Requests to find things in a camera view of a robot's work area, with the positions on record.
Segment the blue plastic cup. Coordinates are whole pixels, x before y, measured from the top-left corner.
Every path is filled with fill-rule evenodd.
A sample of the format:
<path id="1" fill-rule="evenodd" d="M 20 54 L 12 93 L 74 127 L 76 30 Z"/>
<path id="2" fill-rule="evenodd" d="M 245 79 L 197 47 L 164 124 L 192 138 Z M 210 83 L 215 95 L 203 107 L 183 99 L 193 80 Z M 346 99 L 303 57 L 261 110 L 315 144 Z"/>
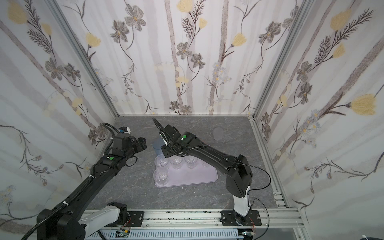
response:
<path id="1" fill-rule="evenodd" d="M 162 155 L 163 152 L 162 152 L 162 146 L 164 145 L 164 140 L 163 138 L 161 137 L 158 137 L 155 139 L 155 141 L 153 142 L 153 148 L 154 148 L 154 151 L 156 153 L 157 156 L 159 155 Z"/>

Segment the clear faceted tumbler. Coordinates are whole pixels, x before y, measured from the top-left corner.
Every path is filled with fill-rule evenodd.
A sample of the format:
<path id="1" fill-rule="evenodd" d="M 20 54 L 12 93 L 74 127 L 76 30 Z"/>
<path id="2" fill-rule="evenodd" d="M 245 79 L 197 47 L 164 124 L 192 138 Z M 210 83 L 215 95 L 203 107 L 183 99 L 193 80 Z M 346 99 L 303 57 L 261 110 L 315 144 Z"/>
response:
<path id="1" fill-rule="evenodd" d="M 167 168 L 169 160 L 164 155 L 157 155 L 155 158 L 155 165 L 157 168 Z"/>
<path id="2" fill-rule="evenodd" d="M 196 157 L 187 156 L 184 159 L 189 169 L 194 169 L 198 165 L 198 158 Z"/>
<path id="3" fill-rule="evenodd" d="M 171 164 L 171 167 L 175 170 L 179 170 L 182 168 L 183 166 L 183 163 L 184 163 L 184 159 L 182 157 L 178 157 L 178 156 L 172 156 L 170 159 L 169 159 L 169 162 Z"/>

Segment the clear tall glass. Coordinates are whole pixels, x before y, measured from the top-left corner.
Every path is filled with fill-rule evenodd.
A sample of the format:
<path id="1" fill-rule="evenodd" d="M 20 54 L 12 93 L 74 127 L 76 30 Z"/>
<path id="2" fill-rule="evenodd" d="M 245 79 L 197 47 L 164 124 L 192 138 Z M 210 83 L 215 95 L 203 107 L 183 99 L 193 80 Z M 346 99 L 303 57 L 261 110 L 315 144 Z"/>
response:
<path id="1" fill-rule="evenodd" d="M 156 168 L 153 178 L 157 186 L 165 186 L 169 182 L 169 172 L 164 168 Z"/>

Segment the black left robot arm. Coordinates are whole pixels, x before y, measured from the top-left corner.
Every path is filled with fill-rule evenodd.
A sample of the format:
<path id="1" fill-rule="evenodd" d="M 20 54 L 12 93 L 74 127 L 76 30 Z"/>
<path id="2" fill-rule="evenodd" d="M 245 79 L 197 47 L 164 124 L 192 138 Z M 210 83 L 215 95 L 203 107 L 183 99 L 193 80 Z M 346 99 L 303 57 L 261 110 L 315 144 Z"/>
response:
<path id="1" fill-rule="evenodd" d="M 109 203 L 86 220 L 82 218 L 91 201 L 127 165 L 127 160 L 147 148 L 145 138 L 128 133 L 119 133 L 113 140 L 112 152 L 92 166 L 90 175 L 68 197 L 38 215 L 34 230 L 39 240 L 84 240 L 105 226 L 121 227 L 130 222 L 127 205 L 117 202 Z"/>

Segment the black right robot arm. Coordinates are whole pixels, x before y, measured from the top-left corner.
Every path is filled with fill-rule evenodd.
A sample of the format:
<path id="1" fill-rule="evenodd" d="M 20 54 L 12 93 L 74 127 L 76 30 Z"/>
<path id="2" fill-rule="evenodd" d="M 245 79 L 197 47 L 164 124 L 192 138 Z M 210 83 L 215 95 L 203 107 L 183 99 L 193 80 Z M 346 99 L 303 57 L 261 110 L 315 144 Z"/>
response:
<path id="1" fill-rule="evenodd" d="M 196 157 L 210 166 L 219 170 L 226 177 L 226 189 L 234 198 L 235 224 L 244 226 L 250 220 L 251 206 L 249 191 L 252 183 L 253 172 L 247 158 L 243 155 L 237 157 L 225 154 L 210 145 L 205 144 L 196 135 L 190 132 L 181 134 L 175 127 L 163 127 L 153 118 L 155 126 L 164 141 L 161 146 L 166 158 L 173 156 Z"/>

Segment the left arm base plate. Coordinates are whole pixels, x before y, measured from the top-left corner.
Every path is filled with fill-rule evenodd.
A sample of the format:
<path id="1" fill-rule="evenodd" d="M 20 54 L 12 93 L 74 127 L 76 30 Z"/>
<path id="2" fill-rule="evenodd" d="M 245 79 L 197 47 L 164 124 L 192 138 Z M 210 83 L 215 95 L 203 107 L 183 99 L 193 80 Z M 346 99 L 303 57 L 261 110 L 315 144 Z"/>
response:
<path id="1" fill-rule="evenodd" d="M 128 211 L 129 219 L 126 227 L 141 227 L 144 220 L 144 211 Z"/>

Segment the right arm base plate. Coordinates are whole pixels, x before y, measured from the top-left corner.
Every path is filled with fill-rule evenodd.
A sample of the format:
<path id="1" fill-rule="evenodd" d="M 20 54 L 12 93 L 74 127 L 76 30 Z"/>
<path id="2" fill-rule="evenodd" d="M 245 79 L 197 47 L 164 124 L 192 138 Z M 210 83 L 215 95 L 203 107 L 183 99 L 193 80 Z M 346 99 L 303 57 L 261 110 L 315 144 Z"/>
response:
<path id="1" fill-rule="evenodd" d="M 262 225 L 259 212 L 254 210 L 250 210 L 245 217 L 234 210 L 221 211 L 221 222 L 224 227 L 259 227 Z"/>

